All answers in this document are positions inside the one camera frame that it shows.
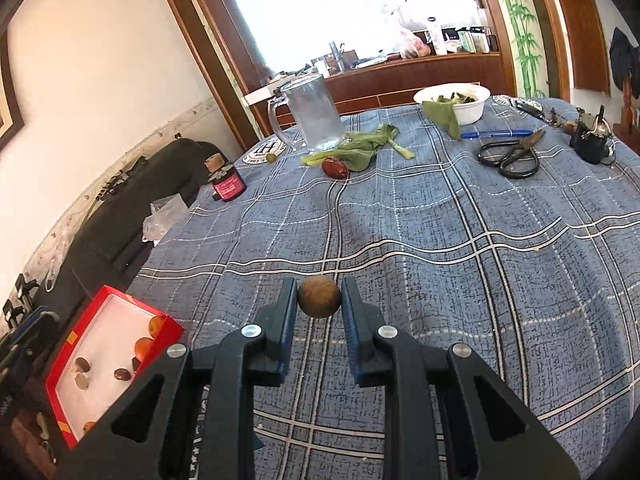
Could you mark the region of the clear glass pitcher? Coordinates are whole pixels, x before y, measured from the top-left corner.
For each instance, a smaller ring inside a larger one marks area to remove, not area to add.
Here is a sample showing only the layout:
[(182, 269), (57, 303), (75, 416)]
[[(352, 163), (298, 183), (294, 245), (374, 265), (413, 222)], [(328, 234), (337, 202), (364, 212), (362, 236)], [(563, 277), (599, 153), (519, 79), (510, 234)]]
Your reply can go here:
[[(287, 106), (300, 139), (292, 140), (280, 127), (277, 108)], [(274, 135), (293, 151), (311, 153), (333, 150), (345, 137), (345, 128), (321, 74), (312, 73), (289, 81), (268, 101), (267, 113)]]

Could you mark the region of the clear plastic bag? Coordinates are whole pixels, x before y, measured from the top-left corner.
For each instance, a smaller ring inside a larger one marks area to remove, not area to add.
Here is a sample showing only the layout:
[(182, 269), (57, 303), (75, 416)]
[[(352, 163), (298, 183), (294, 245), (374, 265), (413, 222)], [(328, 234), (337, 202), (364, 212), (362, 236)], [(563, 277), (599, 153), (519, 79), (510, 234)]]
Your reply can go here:
[(177, 193), (150, 203), (151, 214), (142, 223), (142, 240), (157, 244), (188, 212), (188, 206)]

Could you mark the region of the black sofa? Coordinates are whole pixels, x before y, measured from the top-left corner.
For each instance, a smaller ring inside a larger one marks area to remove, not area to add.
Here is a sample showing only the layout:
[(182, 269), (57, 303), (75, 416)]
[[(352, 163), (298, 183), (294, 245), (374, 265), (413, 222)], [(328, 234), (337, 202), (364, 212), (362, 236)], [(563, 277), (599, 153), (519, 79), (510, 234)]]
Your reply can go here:
[(180, 138), (155, 154), (139, 157), (118, 183), (97, 198), (96, 210), (80, 222), (70, 240), (53, 288), (32, 272), (12, 276), (37, 287), (29, 295), (33, 307), (47, 307), (60, 318), (66, 329), (104, 285), (125, 290), (149, 258), (153, 244), (142, 240), (143, 220), (151, 214), (151, 204), (178, 194), (192, 205), (200, 188), (207, 183), (205, 161), (224, 153), (215, 144)]

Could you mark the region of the brown kiwi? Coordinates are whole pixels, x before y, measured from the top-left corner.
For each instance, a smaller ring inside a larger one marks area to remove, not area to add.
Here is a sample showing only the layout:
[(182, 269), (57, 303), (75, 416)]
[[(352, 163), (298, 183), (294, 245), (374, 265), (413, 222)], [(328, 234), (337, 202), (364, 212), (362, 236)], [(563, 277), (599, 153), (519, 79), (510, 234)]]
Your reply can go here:
[(91, 370), (90, 363), (82, 356), (78, 356), (74, 361), (74, 371), (76, 373), (86, 374), (89, 370)]
[(310, 318), (329, 318), (341, 307), (342, 295), (332, 278), (315, 275), (298, 286), (297, 303)]

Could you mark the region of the brown kiwi front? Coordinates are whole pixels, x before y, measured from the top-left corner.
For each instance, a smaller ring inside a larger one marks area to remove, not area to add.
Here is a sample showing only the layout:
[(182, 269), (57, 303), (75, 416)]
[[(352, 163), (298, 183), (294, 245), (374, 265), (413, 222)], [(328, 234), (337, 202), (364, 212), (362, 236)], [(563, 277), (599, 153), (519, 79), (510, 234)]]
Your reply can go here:
[(342, 295), (332, 278), (315, 275), (298, 286), (297, 303), (310, 318), (329, 318), (341, 307)]

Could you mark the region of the dark jacket hanging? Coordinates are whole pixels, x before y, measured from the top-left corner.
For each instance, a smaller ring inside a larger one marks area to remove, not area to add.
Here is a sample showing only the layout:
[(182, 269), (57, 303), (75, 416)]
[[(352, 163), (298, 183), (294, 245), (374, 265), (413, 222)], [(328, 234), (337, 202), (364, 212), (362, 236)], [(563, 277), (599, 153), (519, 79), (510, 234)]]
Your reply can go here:
[(640, 93), (639, 48), (634, 47), (628, 37), (617, 27), (614, 28), (610, 47), (610, 62), (614, 84), (620, 90), (628, 80), (632, 96), (638, 100)]

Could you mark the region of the white bowl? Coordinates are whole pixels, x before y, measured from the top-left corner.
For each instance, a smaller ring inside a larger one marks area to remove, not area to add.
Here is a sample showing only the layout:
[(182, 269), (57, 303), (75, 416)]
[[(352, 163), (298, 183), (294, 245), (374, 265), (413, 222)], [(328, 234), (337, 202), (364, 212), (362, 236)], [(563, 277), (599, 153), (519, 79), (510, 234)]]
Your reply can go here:
[(414, 102), (450, 104), (460, 126), (474, 124), (482, 118), (485, 102), (491, 97), (489, 89), (480, 84), (436, 84), (426, 87), (413, 96)]

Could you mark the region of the small beige chunk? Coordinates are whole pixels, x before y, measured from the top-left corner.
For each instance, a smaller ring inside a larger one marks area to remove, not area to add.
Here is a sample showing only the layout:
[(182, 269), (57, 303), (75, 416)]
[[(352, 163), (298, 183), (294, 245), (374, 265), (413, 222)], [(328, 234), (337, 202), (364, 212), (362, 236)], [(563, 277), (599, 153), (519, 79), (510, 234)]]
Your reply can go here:
[(80, 390), (87, 390), (90, 386), (89, 378), (82, 373), (77, 373), (75, 375), (74, 382)]

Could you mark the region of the green leaf on bowl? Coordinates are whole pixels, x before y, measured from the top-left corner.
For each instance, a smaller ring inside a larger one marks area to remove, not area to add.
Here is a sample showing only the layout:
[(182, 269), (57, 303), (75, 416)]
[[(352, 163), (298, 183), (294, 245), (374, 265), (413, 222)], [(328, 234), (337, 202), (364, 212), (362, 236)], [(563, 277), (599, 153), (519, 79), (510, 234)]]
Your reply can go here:
[(461, 139), (460, 126), (457, 116), (454, 114), (454, 106), (451, 103), (423, 101), (422, 108), (428, 120), (439, 129), (442, 129), (442, 131), (445, 131), (451, 139)]

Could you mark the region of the dark red jujube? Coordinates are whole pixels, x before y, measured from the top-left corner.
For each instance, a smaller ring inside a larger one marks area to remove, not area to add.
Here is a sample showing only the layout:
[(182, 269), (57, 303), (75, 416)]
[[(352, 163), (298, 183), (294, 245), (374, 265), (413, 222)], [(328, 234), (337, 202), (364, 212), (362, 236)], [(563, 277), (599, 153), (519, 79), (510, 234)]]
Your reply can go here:
[(114, 370), (114, 378), (120, 382), (129, 382), (132, 379), (132, 375), (126, 368), (116, 368)]
[(139, 360), (136, 356), (134, 356), (134, 357), (131, 359), (131, 368), (132, 368), (132, 371), (133, 371), (134, 373), (137, 373), (137, 371), (138, 371), (138, 369), (139, 369), (139, 367), (140, 367), (140, 364), (141, 364), (141, 362), (140, 362), (140, 360)]

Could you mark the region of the black scissors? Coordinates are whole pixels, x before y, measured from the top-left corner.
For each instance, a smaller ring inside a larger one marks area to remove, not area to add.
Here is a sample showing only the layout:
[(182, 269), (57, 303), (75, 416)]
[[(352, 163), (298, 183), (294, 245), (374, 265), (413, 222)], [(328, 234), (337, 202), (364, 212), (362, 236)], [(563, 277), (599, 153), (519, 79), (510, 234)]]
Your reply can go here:
[(483, 166), (496, 168), (499, 174), (508, 179), (533, 177), (540, 168), (535, 146), (545, 133), (544, 128), (539, 128), (527, 136), (483, 144), (477, 152), (477, 160)]

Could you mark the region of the orange tangerine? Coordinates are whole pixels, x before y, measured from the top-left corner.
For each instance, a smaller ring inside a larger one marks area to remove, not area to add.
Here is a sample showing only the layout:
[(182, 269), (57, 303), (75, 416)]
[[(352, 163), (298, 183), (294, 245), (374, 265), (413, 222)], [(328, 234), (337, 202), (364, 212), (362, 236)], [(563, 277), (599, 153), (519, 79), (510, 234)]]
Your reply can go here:
[(155, 315), (149, 320), (148, 332), (152, 339), (155, 339), (162, 330), (165, 318), (163, 315)]
[(134, 357), (142, 363), (154, 344), (154, 340), (151, 337), (141, 337), (134, 343)]
[(82, 432), (84, 434), (88, 434), (88, 432), (93, 428), (93, 426), (96, 423), (93, 420), (89, 420), (88, 422), (85, 423), (85, 425), (82, 427)]

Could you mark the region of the blue pen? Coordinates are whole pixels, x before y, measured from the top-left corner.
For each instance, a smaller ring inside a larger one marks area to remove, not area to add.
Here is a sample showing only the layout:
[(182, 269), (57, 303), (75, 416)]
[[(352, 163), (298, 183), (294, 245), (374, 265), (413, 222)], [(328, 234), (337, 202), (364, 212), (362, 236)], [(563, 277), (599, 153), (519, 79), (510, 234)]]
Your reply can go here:
[(498, 129), (498, 130), (480, 130), (462, 132), (460, 134), (461, 140), (472, 140), (479, 138), (522, 138), (523, 136), (530, 136), (533, 134), (532, 130), (527, 129)]

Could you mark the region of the brown kiwi back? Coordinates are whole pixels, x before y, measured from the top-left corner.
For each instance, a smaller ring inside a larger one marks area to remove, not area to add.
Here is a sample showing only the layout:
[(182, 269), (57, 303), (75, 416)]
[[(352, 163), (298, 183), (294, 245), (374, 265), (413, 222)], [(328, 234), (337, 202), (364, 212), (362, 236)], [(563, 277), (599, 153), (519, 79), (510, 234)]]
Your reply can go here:
[(82, 356), (78, 356), (74, 361), (74, 371), (76, 373), (86, 374), (89, 370), (91, 370), (90, 363)]

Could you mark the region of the small glass plate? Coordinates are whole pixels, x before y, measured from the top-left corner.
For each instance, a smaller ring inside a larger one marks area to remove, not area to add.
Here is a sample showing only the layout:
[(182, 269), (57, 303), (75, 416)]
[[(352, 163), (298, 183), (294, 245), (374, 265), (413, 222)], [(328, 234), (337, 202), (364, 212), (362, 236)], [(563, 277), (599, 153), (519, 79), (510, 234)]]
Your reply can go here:
[(272, 164), (286, 150), (276, 136), (268, 136), (253, 146), (242, 158), (245, 165)]

